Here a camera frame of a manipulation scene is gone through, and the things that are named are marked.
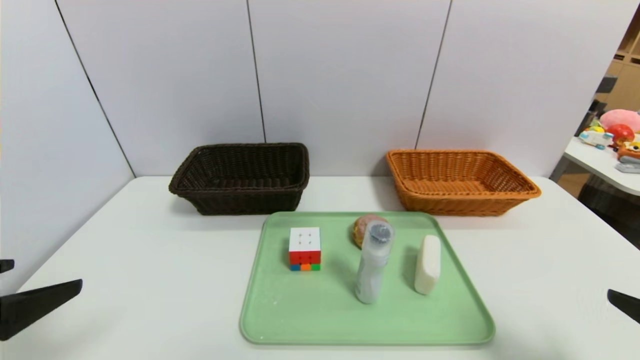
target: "tray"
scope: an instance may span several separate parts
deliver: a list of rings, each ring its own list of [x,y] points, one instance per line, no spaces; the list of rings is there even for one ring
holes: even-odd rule
[[[275,213],[267,218],[244,299],[240,328],[256,344],[477,345],[495,324],[438,222],[425,213],[377,213],[396,230],[377,303],[354,294],[360,249],[353,222],[365,213]],[[320,227],[320,271],[289,270],[289,229]],[[427,296],[413,289],[422,239],[442,240],[442,274]]]

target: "bottle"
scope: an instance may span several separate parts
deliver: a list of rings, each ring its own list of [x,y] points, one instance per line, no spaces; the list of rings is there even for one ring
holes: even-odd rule
[[[394,235],[394,228],[384,221],[372,220],[367,224],[356,279],[356,296],[365,304],[374,303],[380,294]]]

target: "dark brown wicker basket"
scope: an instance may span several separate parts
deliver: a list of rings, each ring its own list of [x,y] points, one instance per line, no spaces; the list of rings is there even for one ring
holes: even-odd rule
[[[193,149],[169,191],[203,215],[271,214],[294,211],[308,181],[301,143],[230,143]]]

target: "orange wicker basket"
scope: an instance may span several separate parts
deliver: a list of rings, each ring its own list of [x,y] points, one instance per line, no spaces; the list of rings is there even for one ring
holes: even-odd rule
[[[542,192],[502,156],[482,150],[391,150],[387,161],[405,209],[497,216]]]

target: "soap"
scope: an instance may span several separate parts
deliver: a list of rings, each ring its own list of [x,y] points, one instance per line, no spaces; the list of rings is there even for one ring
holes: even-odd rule
[[[440,279],[440,238],[425,236],[415,265],[415,291],[429,295]]]

